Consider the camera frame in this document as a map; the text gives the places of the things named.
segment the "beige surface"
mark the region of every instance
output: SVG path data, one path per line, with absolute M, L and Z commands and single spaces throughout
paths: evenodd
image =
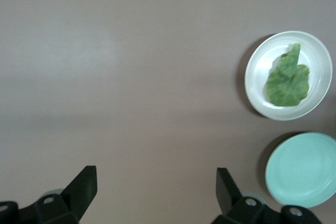
M 217 167 L 279 210 L 278 137 L 336 137 L 335 78 L 289 122 L 256 114 L 244 71 L 266 36 L 317 36 L 336 66 L 336 0 L 0 0 L 0 200 L 20 207 L 97 165 L 89 223 L 210 224 Z M 336 219 L 336 197 L 312 208 Z

